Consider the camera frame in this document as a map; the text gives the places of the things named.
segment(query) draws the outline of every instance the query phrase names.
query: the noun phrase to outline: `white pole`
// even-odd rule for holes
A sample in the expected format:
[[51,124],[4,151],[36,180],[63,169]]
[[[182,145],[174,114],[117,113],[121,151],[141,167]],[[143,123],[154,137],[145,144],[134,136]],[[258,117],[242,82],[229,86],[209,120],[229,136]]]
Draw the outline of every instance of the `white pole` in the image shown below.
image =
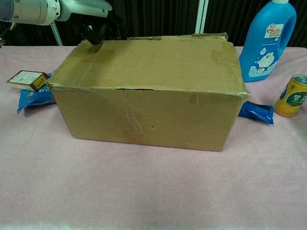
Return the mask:
[[199,0],[196,18],[195,33],[201,34],[205,28],[209,0]]
[[56,38],[58,46],[63,46],[63,43],[62,43],[62,40],[61,40],[61,37],[59,35],[59,32],[58,32],[58,29],[57,29],[55,22],[53,22],[50,26],[51,26],[53,35]]

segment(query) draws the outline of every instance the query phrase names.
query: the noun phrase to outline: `product package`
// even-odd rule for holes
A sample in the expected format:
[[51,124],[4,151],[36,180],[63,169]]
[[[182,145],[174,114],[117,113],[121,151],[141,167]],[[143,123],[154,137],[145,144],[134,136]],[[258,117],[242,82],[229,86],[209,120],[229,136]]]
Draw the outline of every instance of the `product package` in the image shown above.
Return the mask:
[[252,102],[245,102],[239,116],[255,119],[273,125],[274,108],[271,105],[259,105]]
[[43,72],[19,71],[7,83],[12,88],[21,90],[38,91],[48,80],[48,75]]
[[38,91],[21,90],[17,114],[20,114],[26,107],[38,107],[43,105],[55,104],[54,97],[47,85]]

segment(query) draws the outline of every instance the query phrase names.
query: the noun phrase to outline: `cardboard box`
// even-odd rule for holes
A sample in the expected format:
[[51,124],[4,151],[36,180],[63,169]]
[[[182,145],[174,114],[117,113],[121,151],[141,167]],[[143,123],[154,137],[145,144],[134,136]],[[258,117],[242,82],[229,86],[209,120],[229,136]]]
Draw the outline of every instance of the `cardboard box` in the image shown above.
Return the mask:
[[6,82],[12,88],[36,92],[47,80],[48,76],[46,73],[21,70]]
[[80,43],[48,82],[76,138],[221,151],[248,92],[225,36]]

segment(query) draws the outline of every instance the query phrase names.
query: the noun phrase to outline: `black curtain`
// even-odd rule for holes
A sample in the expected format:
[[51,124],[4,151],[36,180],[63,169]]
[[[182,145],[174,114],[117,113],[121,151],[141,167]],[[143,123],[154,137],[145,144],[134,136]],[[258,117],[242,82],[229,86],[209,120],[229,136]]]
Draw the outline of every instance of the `black curtain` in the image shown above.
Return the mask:
[[[186,35],[195,30],[198,0],[108,0],[126,25],[128,36]],[[56,22],[65,46],[82,38],[68,23]],[[10,23],[0,23],[0,33]],[[50,26],[19,24],[7,45],[56,46]]]
[[[268,0],[209,0],[205,33],[227,32],[229,41],[243,46],[256,14]],[[297,22],[288,46],[307,47],[307,1],[290,0]]]
[[[108,0],[127,27],[128,36],[187,35],[195,31],[198,0]],[[249,25],[268,0],[209,0],[205,33],[229,34],[236,46],[244,44]],[[297,24],[288,46],[307,47],[307,1],[290,0],[297,12]],[[68,23],[56,22],[65,46],[82,38]],[[10,23],[0,23],[0,33]],[[56,46],[50,26],[20,24],[7,45]]]

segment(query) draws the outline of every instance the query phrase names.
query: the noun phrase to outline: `table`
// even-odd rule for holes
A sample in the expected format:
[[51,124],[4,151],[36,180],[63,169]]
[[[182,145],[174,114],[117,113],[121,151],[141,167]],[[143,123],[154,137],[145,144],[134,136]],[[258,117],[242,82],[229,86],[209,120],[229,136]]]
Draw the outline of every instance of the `table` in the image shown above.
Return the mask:
[[[0,229],[307,228],[307,103],[273,126],[238,118],[223,152],[74,139],[56,105],[17,115],[5,83],[72,49],[0,49]],[[294,73],[307,73],[307,49],[247,83],[250,101],[274,104]]]

